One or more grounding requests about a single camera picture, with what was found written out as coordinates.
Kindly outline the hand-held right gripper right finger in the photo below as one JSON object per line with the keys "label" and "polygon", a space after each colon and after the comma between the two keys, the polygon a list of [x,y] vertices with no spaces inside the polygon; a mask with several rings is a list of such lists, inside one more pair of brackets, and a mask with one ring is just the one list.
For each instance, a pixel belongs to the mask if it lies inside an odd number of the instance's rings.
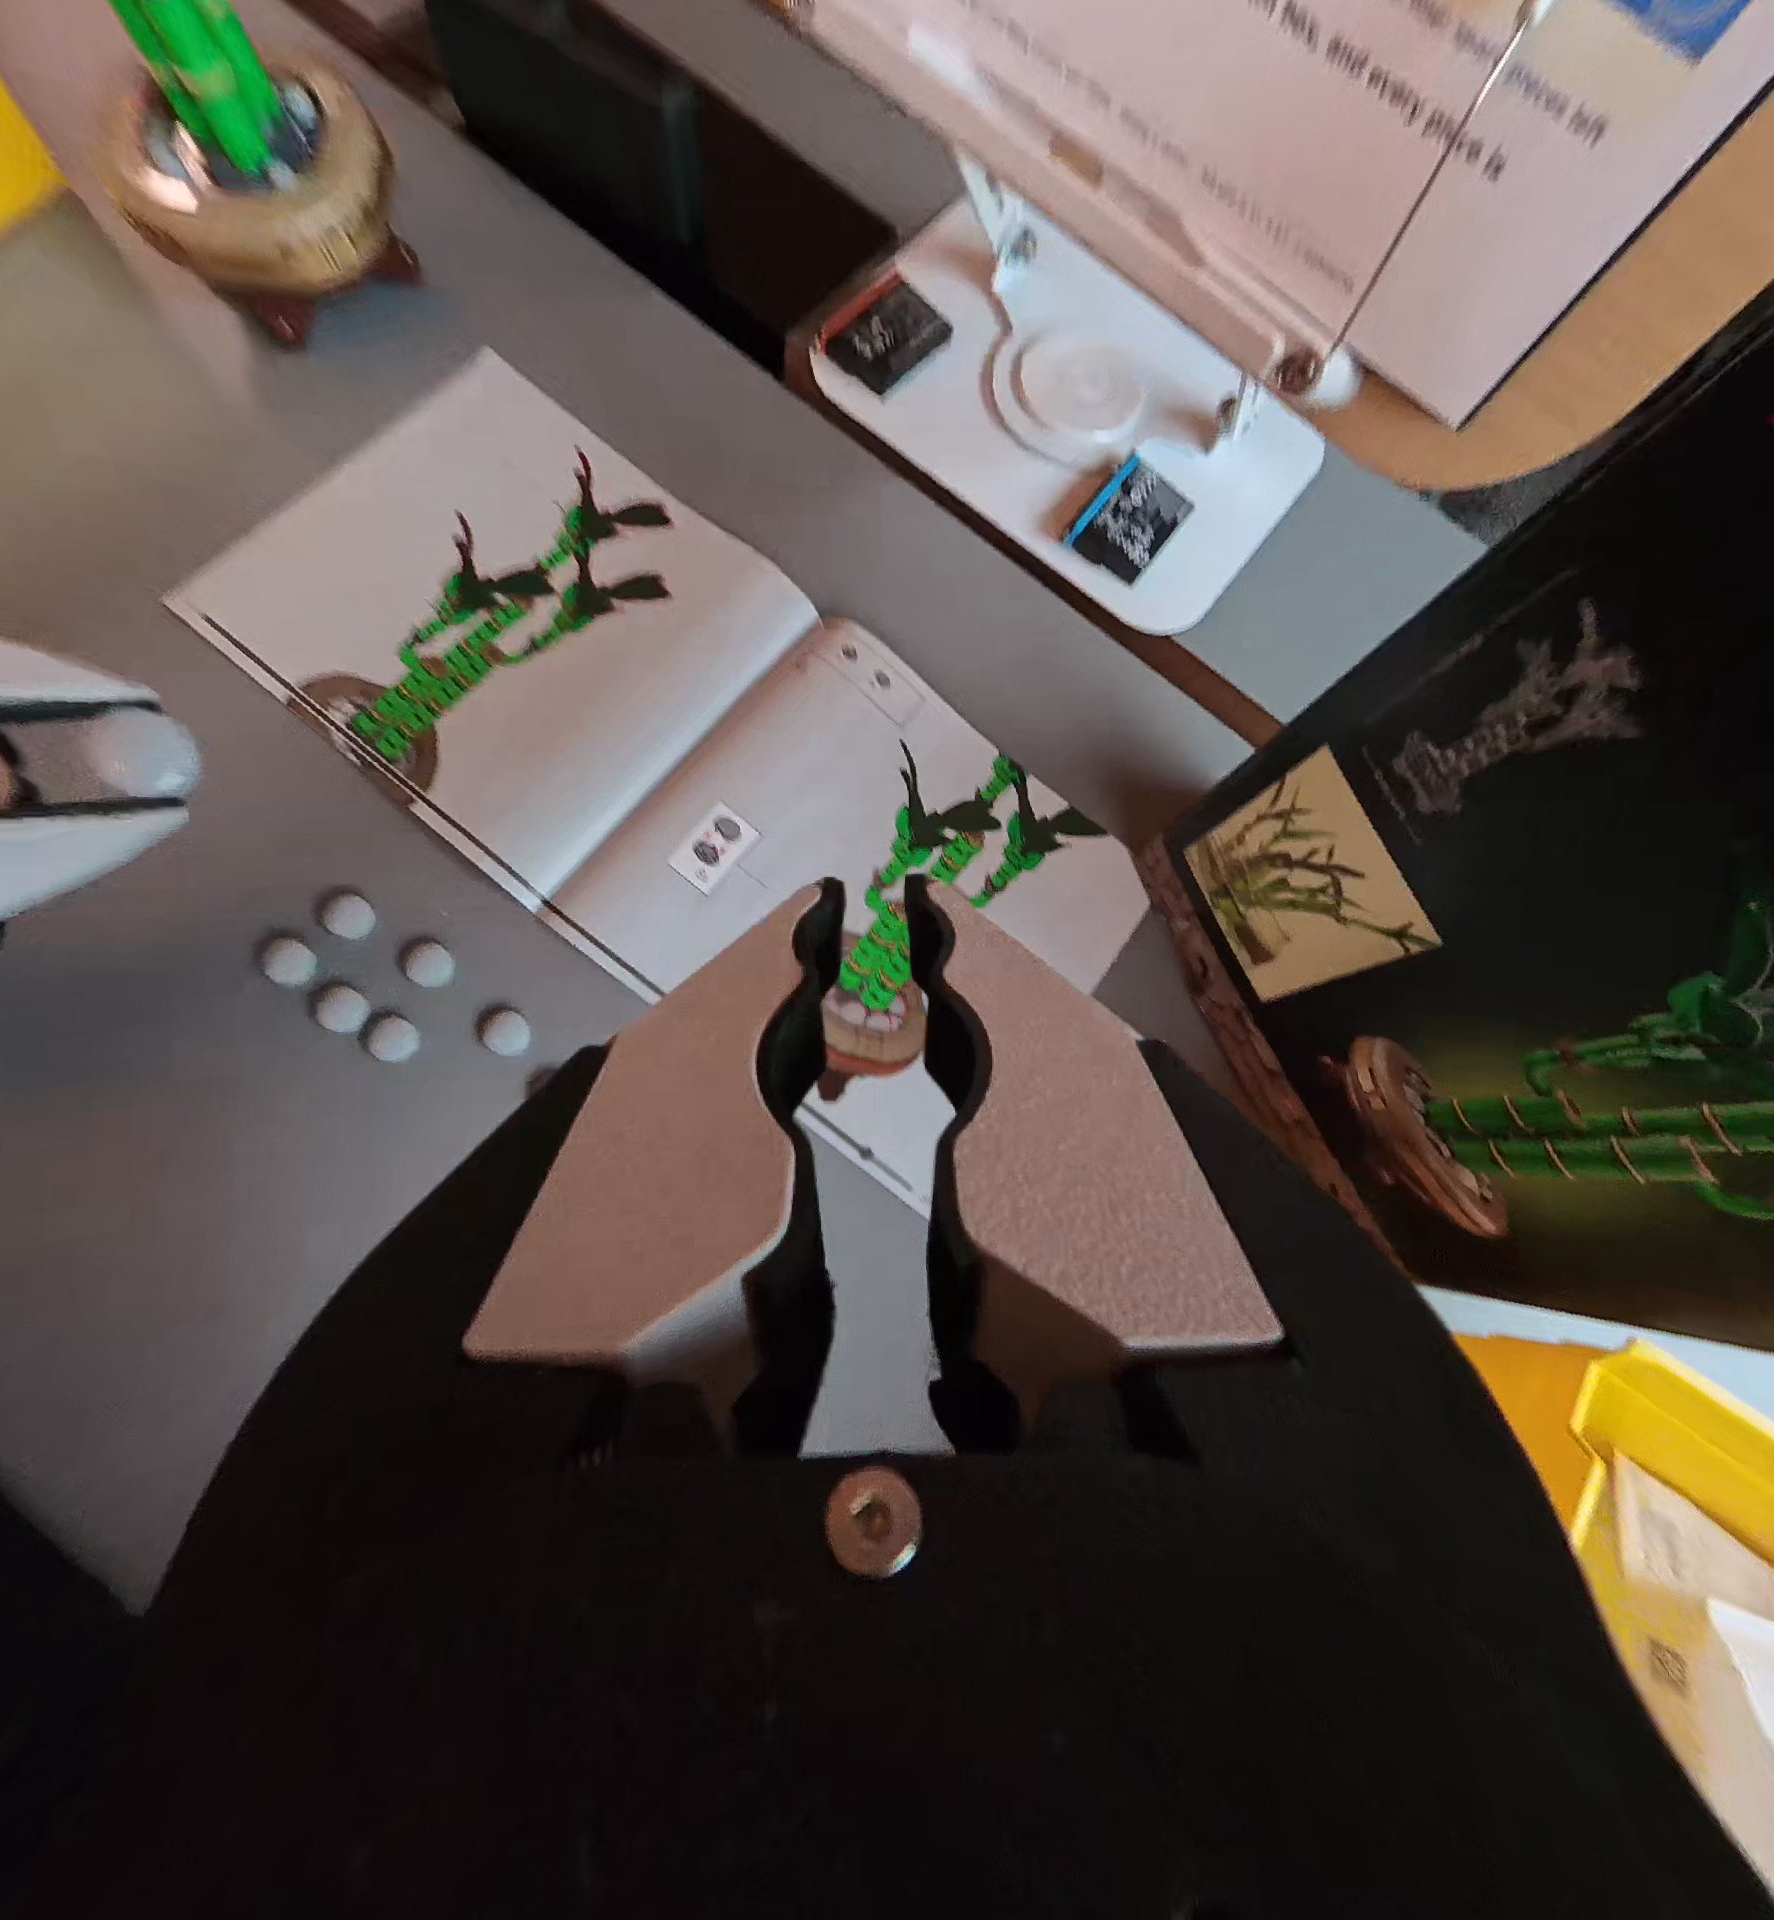
{"label": "hand-held right gripper right finger", "polygon": [[1274,1354],[1283,1322],[1139,1034],[988,914],[914,879],[935,1147],[935,1418],[1018,1449],[1068,1389]]}

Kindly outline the black lego set box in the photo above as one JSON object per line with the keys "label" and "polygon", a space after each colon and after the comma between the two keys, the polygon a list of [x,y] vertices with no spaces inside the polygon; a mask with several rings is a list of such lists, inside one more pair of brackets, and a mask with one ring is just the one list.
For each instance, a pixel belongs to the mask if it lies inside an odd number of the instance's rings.
{"label": "black lego set box", "polygon": [[1413,1280],[1774,1352],[1774,300],[1146,875]]}

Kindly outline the cluster of white lego pebbles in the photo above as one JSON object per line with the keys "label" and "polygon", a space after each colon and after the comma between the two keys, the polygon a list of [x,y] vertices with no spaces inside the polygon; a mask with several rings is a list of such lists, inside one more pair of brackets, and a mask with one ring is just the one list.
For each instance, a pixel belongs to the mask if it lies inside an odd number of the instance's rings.
{"label": "cluster of white lego pebbles", "polygon": [[464,996],[471,975],[449,940],[431,929],[391,932],[377,902],[352,888],[323,892],[306,924],[261,934],[251,969],[315,1030],[383,1067],[428,1054],[444,1020],[458,1020],[463,1038],[489,1057],[533,1054],[533,1021],[520,1005]]}

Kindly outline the black battery with blue edge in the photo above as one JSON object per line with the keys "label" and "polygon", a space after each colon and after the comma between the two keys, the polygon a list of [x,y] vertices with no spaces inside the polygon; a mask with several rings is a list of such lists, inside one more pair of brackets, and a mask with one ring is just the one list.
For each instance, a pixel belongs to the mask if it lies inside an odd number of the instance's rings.
{"label": "black battery with blue edge", "polygon": [[1128,454],[1075,508],[1060,545],[1136,586],[1194,515],[1194,500],[1142,449]]}

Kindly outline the lego instruction booklet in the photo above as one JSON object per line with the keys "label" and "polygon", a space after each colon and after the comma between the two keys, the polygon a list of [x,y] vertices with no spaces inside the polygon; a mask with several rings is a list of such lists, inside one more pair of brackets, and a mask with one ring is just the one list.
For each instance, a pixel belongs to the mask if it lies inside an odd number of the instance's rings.
{"label": "lego instruction booklet", "polygon": [[493,352],[166,606],[648,1002],[840,881],[804,1122],[920,1212],[905,882],[1081,993],[1146,914],[1115,836]]}

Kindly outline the round wooden table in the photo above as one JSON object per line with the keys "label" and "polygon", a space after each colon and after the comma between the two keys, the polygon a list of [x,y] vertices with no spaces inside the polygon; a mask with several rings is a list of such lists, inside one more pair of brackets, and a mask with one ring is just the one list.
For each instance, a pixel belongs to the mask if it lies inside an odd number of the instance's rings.
{"label": "round wooden table", "polygon": [[1656,396],[1774,292],[1774,89],[1654,215],[1461,426],[1378,374],[1313,413],[1364,468],[1467,493],[1570,458]]}

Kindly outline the printed instruction sheet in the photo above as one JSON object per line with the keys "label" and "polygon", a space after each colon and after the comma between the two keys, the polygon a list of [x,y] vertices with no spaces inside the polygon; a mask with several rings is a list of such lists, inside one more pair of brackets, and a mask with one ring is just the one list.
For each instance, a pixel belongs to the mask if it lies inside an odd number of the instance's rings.
{"label": "printed instruction sheet", "polygon": [[860,2],[804,35],[1116,265],[1460,426],[1774,88],[1774,2]]}

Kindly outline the green lego bamboo plant model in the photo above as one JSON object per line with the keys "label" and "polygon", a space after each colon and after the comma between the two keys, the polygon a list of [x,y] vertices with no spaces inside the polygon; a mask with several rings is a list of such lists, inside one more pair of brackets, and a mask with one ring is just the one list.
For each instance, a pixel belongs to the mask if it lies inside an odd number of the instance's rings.
{"label": "green lego bamboo plant model", "polygon": [[394,150],[337,65],[261,52],[235,3],[108,7],[140,74],[106,110],[96,172],[164,260],[285,350],[330,300],[419,284],[394,229]]}

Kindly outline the white stand base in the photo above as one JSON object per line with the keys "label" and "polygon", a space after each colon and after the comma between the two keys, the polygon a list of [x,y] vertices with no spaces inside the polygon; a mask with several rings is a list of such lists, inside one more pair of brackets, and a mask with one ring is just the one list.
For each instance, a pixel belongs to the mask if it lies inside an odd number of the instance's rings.
{"label": "white stand base", "polygon": [[[972,158],[961,201],[807,334],[809,389],[957,507],[1112,619],[1194,628],[1318,475],[1327,442],[1283,399],[1169,315]],[[902,272],[954,327],[893,394],[816,350],[839,309]],[[1194,500],[1136,586],[1070,554],[1075,508],[1142,449]]]}

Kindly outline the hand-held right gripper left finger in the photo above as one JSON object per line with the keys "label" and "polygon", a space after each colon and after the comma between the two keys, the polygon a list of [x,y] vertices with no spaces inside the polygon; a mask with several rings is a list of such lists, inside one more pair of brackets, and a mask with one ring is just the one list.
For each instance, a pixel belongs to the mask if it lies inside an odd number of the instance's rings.
{"label": "hand-held right gripper left finger", "polygon": [[680,1389],[736,1451],[802,1451],[837,1304],[800,1108],[844,905],[842,881],[806,884],[616,1036],[471,1361]]}

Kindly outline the black battery with red edge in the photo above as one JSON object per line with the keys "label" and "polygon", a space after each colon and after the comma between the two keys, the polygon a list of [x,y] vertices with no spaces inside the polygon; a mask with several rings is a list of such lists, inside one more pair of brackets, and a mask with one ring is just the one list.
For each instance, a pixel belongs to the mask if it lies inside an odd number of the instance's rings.
{"label": "black battery with red edge", "polygon": [[813,346],[872,396],[890,396],[952,337],[946,315],[893,269],[839,309]]}

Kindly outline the yellow parts bin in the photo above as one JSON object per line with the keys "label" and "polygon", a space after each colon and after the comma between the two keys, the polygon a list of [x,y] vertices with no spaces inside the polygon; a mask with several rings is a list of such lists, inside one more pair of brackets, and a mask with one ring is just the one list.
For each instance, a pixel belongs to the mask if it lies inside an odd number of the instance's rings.
{"label": "yellow parts bin", "polygon": [[1650,1341],[1458,1341],[1542,1475],[1646,1714],[1722,1822],[1703,1791],[1711,1600],[1624,1576],[1611,1468],[1637,1462],[1774,1564],[1774,1423]]}

